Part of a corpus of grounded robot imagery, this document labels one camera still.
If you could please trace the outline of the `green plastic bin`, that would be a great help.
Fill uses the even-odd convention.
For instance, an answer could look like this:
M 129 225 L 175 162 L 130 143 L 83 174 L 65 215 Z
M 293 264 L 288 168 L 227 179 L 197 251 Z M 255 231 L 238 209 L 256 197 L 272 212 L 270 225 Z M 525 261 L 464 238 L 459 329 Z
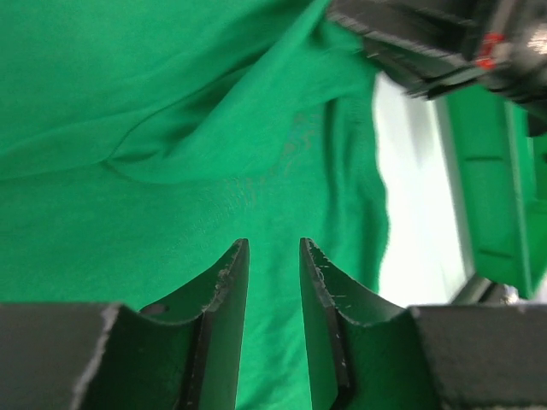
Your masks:
M 446 99 L 475 271 L 530 299 L 546 274 L 546 137 L 479 87 Z

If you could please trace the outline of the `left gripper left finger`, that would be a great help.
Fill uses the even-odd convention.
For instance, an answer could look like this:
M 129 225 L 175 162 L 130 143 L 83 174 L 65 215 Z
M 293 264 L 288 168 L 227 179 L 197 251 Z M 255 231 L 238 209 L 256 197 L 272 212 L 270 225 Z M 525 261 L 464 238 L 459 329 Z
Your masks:
M 80 378 L 83 409 L 233 409 L 250 246 L 134 312 L 114 305 Z

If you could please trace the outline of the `green t shirt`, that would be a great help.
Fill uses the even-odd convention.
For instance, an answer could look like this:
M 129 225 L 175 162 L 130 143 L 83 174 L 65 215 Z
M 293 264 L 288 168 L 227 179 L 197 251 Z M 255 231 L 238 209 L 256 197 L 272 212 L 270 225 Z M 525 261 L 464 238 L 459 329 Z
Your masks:
M 375 68 L 324 1 L 4 1 L 1 297 L 152 303 L 250 242 L 240 409 L 311 406 L 301 238 L 376 288 Z

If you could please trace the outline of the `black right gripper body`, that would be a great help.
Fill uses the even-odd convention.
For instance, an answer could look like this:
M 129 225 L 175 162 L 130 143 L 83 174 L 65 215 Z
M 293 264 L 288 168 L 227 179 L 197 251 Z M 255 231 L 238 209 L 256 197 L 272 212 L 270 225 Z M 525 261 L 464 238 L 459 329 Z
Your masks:
M 473 62 L 490 92 L 526 110 L 527 135 L 546 133 L 546 2 L 468 1 Z

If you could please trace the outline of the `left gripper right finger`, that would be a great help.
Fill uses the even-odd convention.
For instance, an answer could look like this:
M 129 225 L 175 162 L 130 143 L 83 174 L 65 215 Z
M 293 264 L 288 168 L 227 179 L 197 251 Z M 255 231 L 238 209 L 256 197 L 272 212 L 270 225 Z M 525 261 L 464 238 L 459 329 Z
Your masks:
M 438 409 L 414 318 L 336 267 L 310 239 L 300 288 L 314 409 Z

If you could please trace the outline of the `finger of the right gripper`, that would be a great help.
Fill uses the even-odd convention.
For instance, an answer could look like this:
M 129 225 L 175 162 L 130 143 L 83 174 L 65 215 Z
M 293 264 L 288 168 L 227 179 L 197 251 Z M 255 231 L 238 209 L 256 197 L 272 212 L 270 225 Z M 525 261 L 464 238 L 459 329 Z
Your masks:
M 333 1 L 327 16 L 364 38 L 447 56 L 466 52 L 490 12 L 490 1 Z
M 474 85 L 482 75 L 466 61 L 450 62 L 371 38 L 364 38 L 363 45 L 367 58 L 410 97 L 435 99 Z

